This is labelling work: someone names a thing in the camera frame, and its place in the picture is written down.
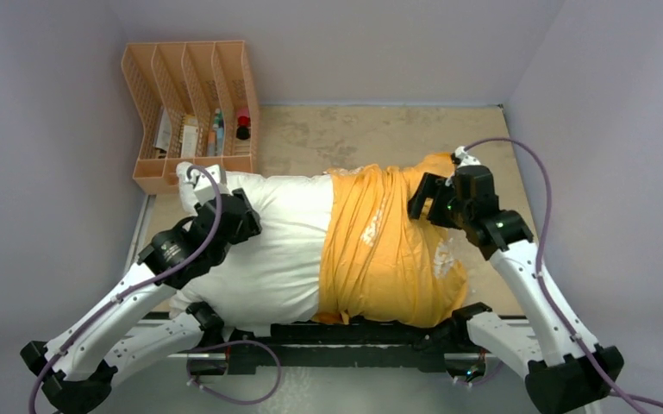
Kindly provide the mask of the white pillow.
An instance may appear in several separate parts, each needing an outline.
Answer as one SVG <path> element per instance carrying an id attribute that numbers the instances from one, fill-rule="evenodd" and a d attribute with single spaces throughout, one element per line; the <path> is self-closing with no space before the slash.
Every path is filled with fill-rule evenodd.
<path id="1" fill-rule="evenodd" d="M 309 321 L 320 303 L 320 263 L 334 199 L 331 177 L 227 172 L 226 185 L 246 193 L 262 231 L 231 247 L 220 266 L 178 291 L 169 301 L 170 317 L 205 302 L 230 328 Z"/>

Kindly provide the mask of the orange Mickey Mouse pillowcase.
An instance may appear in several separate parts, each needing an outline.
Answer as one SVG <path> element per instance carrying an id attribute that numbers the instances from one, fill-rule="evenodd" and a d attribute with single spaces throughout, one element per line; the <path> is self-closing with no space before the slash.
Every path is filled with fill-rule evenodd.
<path id="1" fill-rule="evenodd" d="M 353 317 L 432 328 L 466 301 L 468 276 L 448 229 L 408 217 L 424 173 L 449 176 L 448 154 L 415 166 L 330 168 L 333 205 L 322 249 L 319 305 L 313 319 Z"/>

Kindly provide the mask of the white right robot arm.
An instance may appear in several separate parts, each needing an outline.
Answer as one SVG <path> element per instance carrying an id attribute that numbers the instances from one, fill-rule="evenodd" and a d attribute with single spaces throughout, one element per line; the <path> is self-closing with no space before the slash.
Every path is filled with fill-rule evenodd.
<path id="1" fill-rule="evenodd" d="M 429 206 L 423 213 L 423 206 Z M 580 322 L 538 256 L 522 216 L 504 210 L 485 166 L 461 166 L 449 178 L 424 173 L 408 202 L 408 216 L 423 216 L 466 239 L 504 279 L 526 316 L 531 333 L 507 324 L 489 306 L 471 304 L 415 342 L 422 350 L 444 341 L 459 350 L 475 346 L 494 354 L 520 376 L 540 413 L 599 413 L 624 360 Z"/>

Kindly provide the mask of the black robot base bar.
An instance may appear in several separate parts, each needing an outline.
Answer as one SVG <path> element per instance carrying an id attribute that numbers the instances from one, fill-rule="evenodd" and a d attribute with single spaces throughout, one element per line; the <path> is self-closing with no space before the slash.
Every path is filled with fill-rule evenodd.
<path id="1" fill-rule="evenodd" d="M 247 375 L 260 367 L 413 368 L 456 380 L 481 380 L 503 366 L 448 319 L 432 329 L 355 317 L 344 324 L 273 324 L 256 335 L 231 329 L 224 343 L 186 353 L 193 377 Z"/>

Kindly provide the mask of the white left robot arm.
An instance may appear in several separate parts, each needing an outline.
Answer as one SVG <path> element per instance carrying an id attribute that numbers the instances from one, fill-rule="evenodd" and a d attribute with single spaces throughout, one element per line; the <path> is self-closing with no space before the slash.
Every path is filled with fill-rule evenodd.
<path id="1" fill-rule="evenodd" d="M 199 196 L 195 216 L 160 231 L 119 283 L 84 317 L 48 342 L 31 341 L 20 356 L 60 413 L 95 410 L 126 378 L 170 354 L 222 344 L 224 321 L 204 302 L 139 335 L 128 332 L 189 281 L 220 265 L 231 246 L 261 232 L 260 216 L 242 189 Z"/>

